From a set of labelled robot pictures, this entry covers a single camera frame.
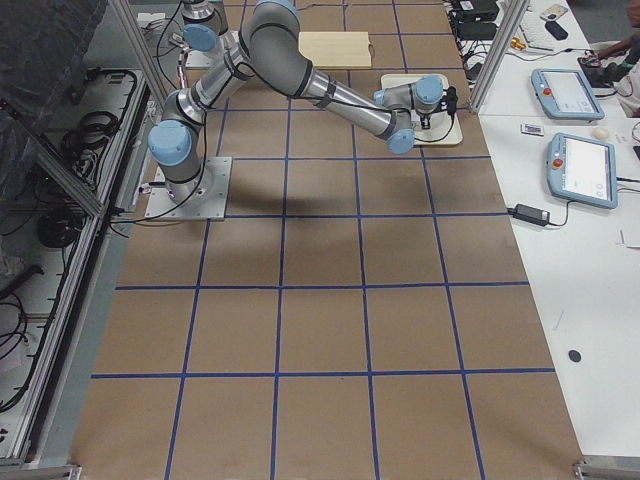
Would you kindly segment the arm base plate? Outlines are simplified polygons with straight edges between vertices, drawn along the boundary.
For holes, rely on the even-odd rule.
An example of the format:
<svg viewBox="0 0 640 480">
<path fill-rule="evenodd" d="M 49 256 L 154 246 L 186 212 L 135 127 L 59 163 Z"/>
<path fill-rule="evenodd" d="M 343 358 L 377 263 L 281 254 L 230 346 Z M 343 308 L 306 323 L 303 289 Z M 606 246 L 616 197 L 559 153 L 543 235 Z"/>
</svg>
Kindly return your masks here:
<svg viewBox="0 0 640 480">
<path fill-rule="evenodd" d="M 151 221 L 199 221 L 225 219 L 233 161 L 231 157 L 208 156 L 204 173 L 185 184 L 167 182 L 160 167 L 144 214 Z"/>
<path fill-rule="evenodd" d="M 184 39 L 189 47 L 187 68 L 206 69 L 213 65 L 214 60 L 223 51 L 222 41 L 218 35 L 208 29 L 186 29 Z"/>
</svg>

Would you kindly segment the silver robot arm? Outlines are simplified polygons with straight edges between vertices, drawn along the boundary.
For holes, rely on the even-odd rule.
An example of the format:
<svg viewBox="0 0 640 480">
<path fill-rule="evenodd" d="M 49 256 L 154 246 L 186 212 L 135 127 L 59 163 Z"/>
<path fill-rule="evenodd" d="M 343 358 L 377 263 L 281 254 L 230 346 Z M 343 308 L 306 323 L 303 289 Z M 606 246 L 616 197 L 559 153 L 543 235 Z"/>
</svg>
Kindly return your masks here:
<svg viewBox="0 0 640 480">
<path fill-rule="evenodd" d="M 191 50 L 213 57 L 238 46 L 237 34 L 229 28 L 222 0 L 186 0 L 182 2 L 182 36 Z"/>
<path fill-rule="evenodd" d="M 287 98 L 306 100 L 363 128 L 393 154 L 413 147 L 413 114 L 427 124 L 435 113 L 456 113 L 456 89 L 444 87 L 436 75 L 367 98 L 317 69 L 300 52 L 299 15 L 288 1 L 258 2 L 238 33 L 230 32 L 221 1 L 185 1 L 182 17 L 186 45 L 205 53 L 212 64 L 193 86 L 167 97 L 162 119 L 147 140 L 177 206 L 200 200 L 212 183 L 196 152 L 207 114 L 253 77 Z"/>
</svg>

